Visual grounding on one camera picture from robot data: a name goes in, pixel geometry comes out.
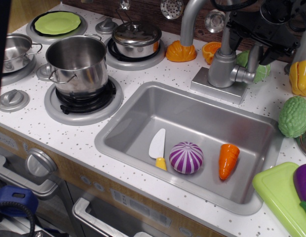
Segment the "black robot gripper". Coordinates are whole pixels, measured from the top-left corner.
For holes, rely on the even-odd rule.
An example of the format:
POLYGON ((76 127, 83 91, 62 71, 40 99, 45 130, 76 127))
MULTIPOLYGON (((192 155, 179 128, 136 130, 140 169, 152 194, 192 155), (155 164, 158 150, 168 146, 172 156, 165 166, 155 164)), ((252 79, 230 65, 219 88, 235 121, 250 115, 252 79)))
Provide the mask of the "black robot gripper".
POLYGON ((251 38, 261 44, 260 65, 268 65, 279 57, 291 56, 300 47, 298 39, 289 32, 284 24, 274 24, 265 19, 259 11, 233 11, 227 23, 229 46, 236 51, 243 39, 251 38))

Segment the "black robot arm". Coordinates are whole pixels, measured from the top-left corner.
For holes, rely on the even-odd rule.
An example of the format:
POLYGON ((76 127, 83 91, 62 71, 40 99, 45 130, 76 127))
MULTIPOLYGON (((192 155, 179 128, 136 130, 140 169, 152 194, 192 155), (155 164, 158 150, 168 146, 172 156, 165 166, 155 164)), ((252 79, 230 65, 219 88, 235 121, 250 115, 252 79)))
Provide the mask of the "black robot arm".
POLYGON ((306 0, 265 0, 256 12, 233 11, 227 23, 230 48, 237 50, 243 39, 251 38, 267 47, 260 59, 261 65, 279 57, 290 57, 300 42, 286 23, 304 12, 306 0))

